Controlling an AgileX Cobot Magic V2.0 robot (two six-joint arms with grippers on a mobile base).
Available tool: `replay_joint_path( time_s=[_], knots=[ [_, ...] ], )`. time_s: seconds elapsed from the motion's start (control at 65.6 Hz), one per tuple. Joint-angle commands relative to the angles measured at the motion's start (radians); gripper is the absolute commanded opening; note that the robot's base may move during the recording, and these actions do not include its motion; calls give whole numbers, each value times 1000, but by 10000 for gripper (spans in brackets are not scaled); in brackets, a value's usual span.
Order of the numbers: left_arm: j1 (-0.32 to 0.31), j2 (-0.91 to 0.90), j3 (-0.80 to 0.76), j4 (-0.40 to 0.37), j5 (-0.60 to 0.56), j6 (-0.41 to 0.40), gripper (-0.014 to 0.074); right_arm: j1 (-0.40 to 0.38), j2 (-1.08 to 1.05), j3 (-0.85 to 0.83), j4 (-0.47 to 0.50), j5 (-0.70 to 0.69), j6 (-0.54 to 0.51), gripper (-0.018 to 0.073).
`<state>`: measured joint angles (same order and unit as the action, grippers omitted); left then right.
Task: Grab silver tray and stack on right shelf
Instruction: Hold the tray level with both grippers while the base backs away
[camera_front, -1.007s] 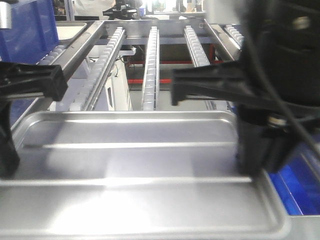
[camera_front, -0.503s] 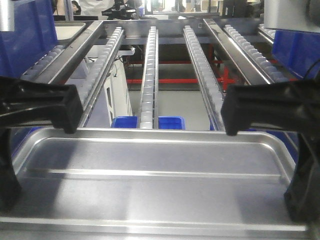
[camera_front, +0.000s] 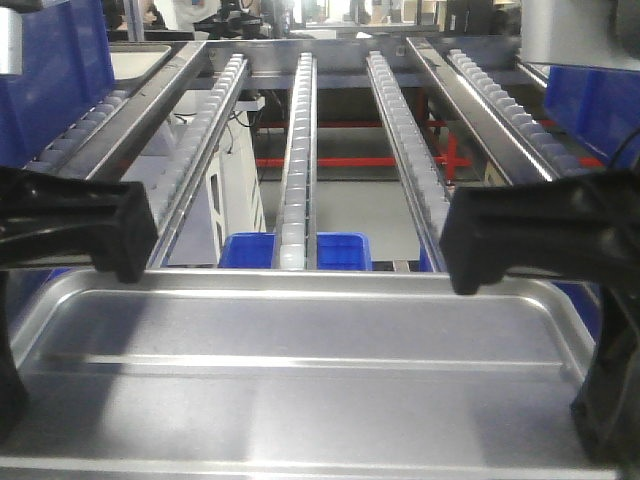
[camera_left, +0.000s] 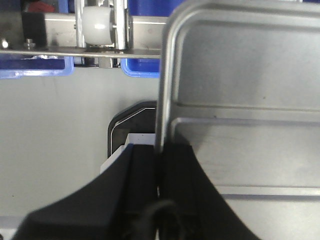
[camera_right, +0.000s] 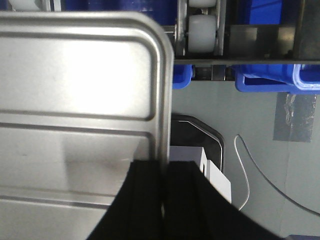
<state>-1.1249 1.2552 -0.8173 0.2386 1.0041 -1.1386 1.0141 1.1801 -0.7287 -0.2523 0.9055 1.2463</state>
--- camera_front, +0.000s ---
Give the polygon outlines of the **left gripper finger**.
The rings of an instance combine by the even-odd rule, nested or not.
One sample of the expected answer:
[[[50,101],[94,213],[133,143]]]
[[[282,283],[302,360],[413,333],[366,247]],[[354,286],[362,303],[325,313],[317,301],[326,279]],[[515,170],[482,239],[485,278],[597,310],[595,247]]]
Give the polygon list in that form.
[[[1,268],[65,266],[84,256],[134,283],[158,240],[144,185],[1,168]]]
[[[6,312],[8,273],[1,272],[1,439],[6,440],[23,418],[28,392],[19,376],[10,345]]]

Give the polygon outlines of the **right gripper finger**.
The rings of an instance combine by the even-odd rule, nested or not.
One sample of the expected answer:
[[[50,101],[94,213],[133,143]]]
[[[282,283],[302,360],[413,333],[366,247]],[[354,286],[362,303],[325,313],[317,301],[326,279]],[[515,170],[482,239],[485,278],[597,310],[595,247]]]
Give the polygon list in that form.
[[[639,290],[639,177],[601,171],[550,182],[461,187],[440,238],[454,291],[516,270]]]
[[[602,289],[602,325],[571,413],[587,456],[639,463],[639,298]]]

